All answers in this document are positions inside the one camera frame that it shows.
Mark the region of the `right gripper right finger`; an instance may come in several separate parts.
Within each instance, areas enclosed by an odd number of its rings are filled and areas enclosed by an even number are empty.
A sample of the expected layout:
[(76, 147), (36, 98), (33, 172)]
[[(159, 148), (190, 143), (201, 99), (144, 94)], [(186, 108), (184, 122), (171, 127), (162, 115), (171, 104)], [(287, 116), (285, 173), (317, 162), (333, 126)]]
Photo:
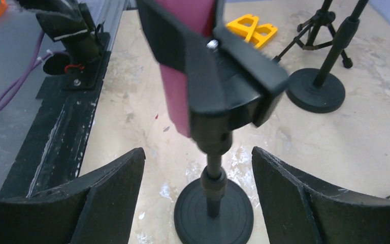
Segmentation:
[(390, 243), (390, 200), (342, 188), (260, 147), (252, 169), (270, 243)]

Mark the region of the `black round-base stand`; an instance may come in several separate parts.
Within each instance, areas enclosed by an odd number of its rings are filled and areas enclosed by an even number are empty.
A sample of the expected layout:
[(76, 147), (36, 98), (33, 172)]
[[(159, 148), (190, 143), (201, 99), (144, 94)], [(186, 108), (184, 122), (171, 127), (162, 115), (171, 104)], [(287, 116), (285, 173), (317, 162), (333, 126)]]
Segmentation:
[(254, 214), (246, 193), (227, 178), (222, 156), (233, 131), (265, 123), (288, 87), (288, 74), (223, 22), (224, 1), (213, 2), (212, 33), (197, 34), (156, 1), (138, 1), (144, 35), (155, 59), (187, 77), (191, 138), (207, 156), (201, 176), (180, 193), (174, 224), (182, 243), (247, 243)]
[[(358, 1), (353, 12), (346, 17), (356, 21), (357, 29), (360, 24), (359, 17), (367, 3), (368, 1)], [(345, 26), (345, 19), (340, 27)], [(343, 104), (345, 87), (339, 78), (331, 74), (331, 70), (340, 57), (345, 68), (352, 68), (353, 62), (345, 52), (351, 40), (347, 35), (337, 34), (332, 37), (333, 45), (329, 46), (330, 50), (319, 69), (304, 68), (291, 74), (286, 94), (295, 105), (313, 113), (330, 113)]]

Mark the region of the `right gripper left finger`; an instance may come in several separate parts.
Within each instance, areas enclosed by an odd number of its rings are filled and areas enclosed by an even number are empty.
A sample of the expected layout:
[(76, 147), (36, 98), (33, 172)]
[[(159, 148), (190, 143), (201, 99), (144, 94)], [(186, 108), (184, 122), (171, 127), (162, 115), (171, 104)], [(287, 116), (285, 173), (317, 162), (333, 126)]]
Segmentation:
[(0, 200), (0, 243), (128, 243), (144, 165), (135, 148), (69, 183)]

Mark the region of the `pink microphone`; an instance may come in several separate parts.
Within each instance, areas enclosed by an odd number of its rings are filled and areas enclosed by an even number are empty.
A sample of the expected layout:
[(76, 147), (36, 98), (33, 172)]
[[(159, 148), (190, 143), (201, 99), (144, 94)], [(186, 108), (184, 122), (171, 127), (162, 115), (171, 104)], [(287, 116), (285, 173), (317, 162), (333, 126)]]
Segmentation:
[[(162, 0), (158, 3), (193, 32), (211, 36), (214, 0)], [(164, 65), (159, 68), (169, 117), (178, 133), (190, 138), (186, 76)]]

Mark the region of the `black tripod shock mount stand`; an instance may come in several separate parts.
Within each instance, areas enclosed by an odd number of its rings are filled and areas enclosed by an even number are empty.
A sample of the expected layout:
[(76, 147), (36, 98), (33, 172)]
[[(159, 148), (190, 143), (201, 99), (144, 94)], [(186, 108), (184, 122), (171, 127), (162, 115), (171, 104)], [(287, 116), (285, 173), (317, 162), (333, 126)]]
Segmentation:
[(333, 27), (333, 21), (336, 18), (334, 12), (329, 8), (332, 1), (324, 1), (322, 7), (316, 11), (316, 13), (304, 23), (300, 23), (297, 26), (297, 32), (299, 33), (294, 39), (285, 47), (285, 49), (277, 56), (273, 58), (273, 62), (278, 63), (282, 57), (297, 44), (303, 50), (319, 50), (333, 45), (333, 41), (324, 42), (318, 45), (314, 45), (314, 41), (322, 26), (328, 28), (331, 36), (334, 38), (337, 34), (347, 35), (350, 39), (353, 38), (357, 30), (356, 21), (354, 19), (346, 18), (344, 21), (345, 26), (340, 27), (339, 30), (335, 30)]

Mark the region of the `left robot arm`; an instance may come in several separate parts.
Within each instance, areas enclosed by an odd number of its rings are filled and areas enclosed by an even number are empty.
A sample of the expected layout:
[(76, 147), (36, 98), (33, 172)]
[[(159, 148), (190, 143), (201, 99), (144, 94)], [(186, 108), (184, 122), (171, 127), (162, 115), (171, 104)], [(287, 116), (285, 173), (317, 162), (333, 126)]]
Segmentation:
[(96, 25), (85, 1), (19, 0), (16, 3), (35, 13), (44, 33), (53, 42), (62, 42), (74, 63), (91, 63), (101, 55), (101, 43), (93, 34)]

